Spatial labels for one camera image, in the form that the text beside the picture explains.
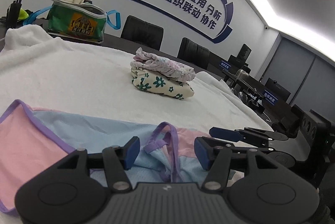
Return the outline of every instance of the cream fabric with green flowers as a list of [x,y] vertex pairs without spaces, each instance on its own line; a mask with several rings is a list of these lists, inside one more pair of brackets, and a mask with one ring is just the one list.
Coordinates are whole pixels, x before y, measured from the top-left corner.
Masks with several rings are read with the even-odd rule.
[[158,72],[132,67],[133,85],[142,91],[170,97],[185,99],[194,95],[193,89],[187,82],[179,82],[170,79]]

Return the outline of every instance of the blue name plate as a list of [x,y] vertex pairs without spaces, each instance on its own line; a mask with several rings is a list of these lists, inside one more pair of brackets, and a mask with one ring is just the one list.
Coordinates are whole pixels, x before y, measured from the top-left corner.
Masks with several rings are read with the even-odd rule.
[[231,65],[228,62],[221,61],[220,66],[226,70],[229,70]]
[[278,98],[276,98],[273,94],[268,92],[267,90],[264,90],[263,92],[264,98],[269,101],[273,106],[277,103]]

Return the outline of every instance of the blue bag handle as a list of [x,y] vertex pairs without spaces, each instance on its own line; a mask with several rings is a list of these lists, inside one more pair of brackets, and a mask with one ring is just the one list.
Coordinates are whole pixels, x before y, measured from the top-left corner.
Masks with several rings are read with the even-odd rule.
[[[112,24],[112,22],[109,19],[109,15],[110,14],[114,14],[115,13],[115,20],[116,20],[116,26]],[[121,28],[121,16],[120,13],[118,11],[114,10],[110,10],[109,12],[107,12],[107,23],[109,24],[109,26],[111,26],[114,29],[120,29]]]
[[51,9],[51,7],[52,6],[49,6],[49,7],[46,7],[44,9],[40,9],[40,10],[30,14],[29,17],[23,21],[23,25],[25,26],[27,24],[32,24],[36,20],[38,15],[40,15],[43,12],[46,12],[47,10]]

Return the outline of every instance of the white zipper trim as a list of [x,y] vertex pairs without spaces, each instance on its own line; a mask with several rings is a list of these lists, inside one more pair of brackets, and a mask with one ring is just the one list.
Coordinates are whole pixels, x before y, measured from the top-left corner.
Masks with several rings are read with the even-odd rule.
[[[59,5],[61,7],[69,8],[69,9],[73,9],[73,10],[78,10],[82,13],[85,13],[85,14],[90,15],[90,16],[92,16],[94,18],[97,18],[97,19],[107,18],[107,13],[103,9],[100,9],[99,7],[97,7],[93,4],[90,4],[90,3],[72,4],[72,3],[62,1],[62,0],[52,0],[52,1],[57,3],[57,5]],[[100,14],[95,14],[95,13],[89,12],[88,10],[81,8],[81,6],[91,6],[93,8],[96,8],[96,9],[100,10],[103,14],[100,15]]]

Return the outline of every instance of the green storage bag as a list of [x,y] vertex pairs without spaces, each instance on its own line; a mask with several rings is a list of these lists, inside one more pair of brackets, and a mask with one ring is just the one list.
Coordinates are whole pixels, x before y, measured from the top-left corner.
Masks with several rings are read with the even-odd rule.
[[[39,14],[50,9],[48,33],[52,35],[101,43],[106,23],[114,29],[121,28],[120,13],[116,10],[106,13],[103,9],[90,3],[72,4],[62,0],[52,1],[54,3],[51,7],[33,13],[23,25],[31,24]],[[108,17],[114,13],[116,14],[116,25],[113,25]]]

